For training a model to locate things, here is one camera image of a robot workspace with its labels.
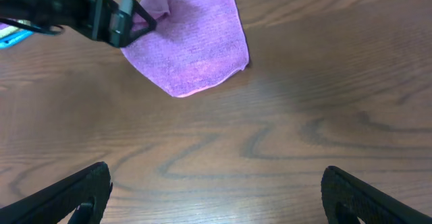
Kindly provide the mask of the purple microfiber cloth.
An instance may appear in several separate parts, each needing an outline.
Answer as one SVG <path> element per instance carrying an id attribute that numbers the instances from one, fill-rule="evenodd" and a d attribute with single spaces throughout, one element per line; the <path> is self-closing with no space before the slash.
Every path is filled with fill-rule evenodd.
<path id="1" fill-rule="evenodd" d="M 182 98 L 226 81 L 249 63 L 235 0 L 141 0 L 155 31 L 121 51 L 146 78 Z"/>

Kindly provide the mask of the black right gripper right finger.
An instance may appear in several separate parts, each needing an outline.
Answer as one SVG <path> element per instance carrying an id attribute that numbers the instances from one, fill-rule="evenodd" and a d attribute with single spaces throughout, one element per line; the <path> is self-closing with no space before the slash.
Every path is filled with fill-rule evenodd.
<path id="1" fill-rule="evenodd" d="M 328 166 L 321 180 L 321 199 L 331 224 L 431 224 L 431 217 L 336 166 Z"/>

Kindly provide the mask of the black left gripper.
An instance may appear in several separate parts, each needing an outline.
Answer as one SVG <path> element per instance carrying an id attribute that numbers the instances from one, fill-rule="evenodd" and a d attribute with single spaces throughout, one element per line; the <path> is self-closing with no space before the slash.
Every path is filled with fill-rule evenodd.
<path id="1" fill-rule="evenodd" d="M 122 48 L 152 32 L 157 21 L 137 2 L 125 0 L 1 0 L 1 23 L 57 36 L 66 26 L 86 38 Z"/>

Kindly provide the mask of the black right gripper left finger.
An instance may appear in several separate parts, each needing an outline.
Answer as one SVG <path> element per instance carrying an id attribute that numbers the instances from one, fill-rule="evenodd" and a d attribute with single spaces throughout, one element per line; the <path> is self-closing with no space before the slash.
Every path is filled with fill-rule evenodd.
<path id="1" fill-rule="evenodd" d="M 113 184 L 108 165 L 97 162 L 26 198 L 1 208 L 2 223 L 99 224 Z"/>

